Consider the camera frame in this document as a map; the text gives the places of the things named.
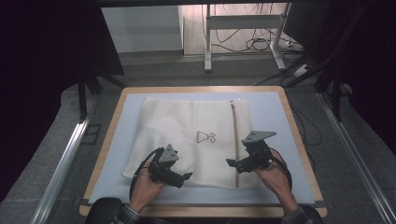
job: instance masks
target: black curtain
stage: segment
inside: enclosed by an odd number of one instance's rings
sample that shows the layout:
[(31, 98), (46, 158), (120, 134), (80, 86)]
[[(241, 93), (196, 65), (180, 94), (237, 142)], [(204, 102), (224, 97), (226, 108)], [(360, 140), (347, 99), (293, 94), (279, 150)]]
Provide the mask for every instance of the black curtain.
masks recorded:
[(96, 6), (2, 1), (0, 55), (3, 201), (54, 121), (62, 92), (78, 82), (78, 74), (123, 71)]

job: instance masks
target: cable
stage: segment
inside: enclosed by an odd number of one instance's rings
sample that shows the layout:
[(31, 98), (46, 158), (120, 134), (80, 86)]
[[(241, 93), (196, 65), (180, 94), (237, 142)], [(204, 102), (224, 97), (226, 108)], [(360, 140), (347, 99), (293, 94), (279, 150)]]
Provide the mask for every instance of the cable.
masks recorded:
[(314, 157), (311, 155), (311, 153), (308, 152), (308, 146), (310, 146), (310, 145), (312, 146), (314, 144), (309, 144), (308, 143), (308, 140), (307, 140), (307, 137), (306, 137), (306, 129), (305, 129), (304, 121), (301, 118), (301, 116), (303, 116), (309, 123), (311, 123), (315, 127), (315, 129), (318, 131), (318, 133), (319, 133), (319, 139), (320, 140), (315, 145), (320, 145), (321, 144), (321, 132), (318, 129), (318, 127), (295, 106), (294, 102), (289, 97), (288, 97), (288, 101), (290, 103), (291, 110), (294, 112), (294, 114), (296, 115), (297, 119), (300, 121), (300, 124), (301, 124), (301, 126), (303, 128), (302, 136), (303, 136), (303, 143), (304, 143), (304, 146), (305, 146), (305, 151), (306, 151), (306, 154), (308, 156), (308, 159), (311, 161), (312, 170), (315, 172), (315, 170), (317, 168), (317, 164), (315, 162)]
[(148, 162), (149, 158), (152, 157), (159, 149), (155, 149), (148, 154), (148, 156), (140, 163), (139, 167), (134, 172), (134, 177), (132, 178), (131, 187), (129, 188), (129, 198), (132, 197), (132, 193), (134, 192), (134, 184), (136, 183), (137, 178), (139, 177), (140, 172), (143, 170), (146, 162)]

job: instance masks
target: black cable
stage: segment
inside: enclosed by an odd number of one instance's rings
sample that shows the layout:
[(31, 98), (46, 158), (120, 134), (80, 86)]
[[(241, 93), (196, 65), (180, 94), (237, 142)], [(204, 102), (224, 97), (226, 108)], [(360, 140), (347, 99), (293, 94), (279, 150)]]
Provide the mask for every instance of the black cable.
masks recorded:
[(299, 111), (297, 109), (297, 107), (294, 105), (293, 101), (289, 97), (288, 97), (288, 101), (290, 103), (291, 110), (293, 110), (297, 119), (300, 121), (301, 126), (303, 127), (302, 136), (303, 136), (303, 144), (305, 146), (305, 152), (306, 152), (306, 155), (308, 156), (308, 159), (311, 161), (312, 171), (315, 172), (317, 169), (317, 163), (315, 162), (314, 157), (308, 151), (308, 140), (306, 138), (306, 129), (305, 129), (304, 121), (301, 119), (300, 115), (304, 116), (304, 118), (307, 119), (311, 124), (313, 124), (313, 123), (303, 113), (301, 113), (301, 111)]
[(132, 193), (134, 192), (134, 185), (136, 184), (136, 180), (139, 177), (140, 172), (143, 170), (146, 162), (148, 162), (149, 158), (152, 157), (159, 149), (155, 149), (154, 151), (150, 152), (148, 156), (140, 163), (139, 167), (134, 172), (134, 177), (132, 178), (131, 187), (129, 188), (129, 198), (132, 197)]

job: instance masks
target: folded towel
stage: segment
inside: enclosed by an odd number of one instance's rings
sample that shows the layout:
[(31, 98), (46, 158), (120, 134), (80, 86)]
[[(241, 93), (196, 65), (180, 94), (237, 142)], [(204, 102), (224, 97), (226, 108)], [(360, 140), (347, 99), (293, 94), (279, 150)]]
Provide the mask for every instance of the folded towel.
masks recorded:
[(125, 176), (132, 178), (152, 150), (172, 144), (180, 159), (171, 170), (181, 175), (193, 172), (186, 186), (235, 189), (259, 184), (257, 175), (239, 175), (226, 162), (248, 156), (241, 142), (253, 129), (247, 101), (147, 97), (137, 127)]

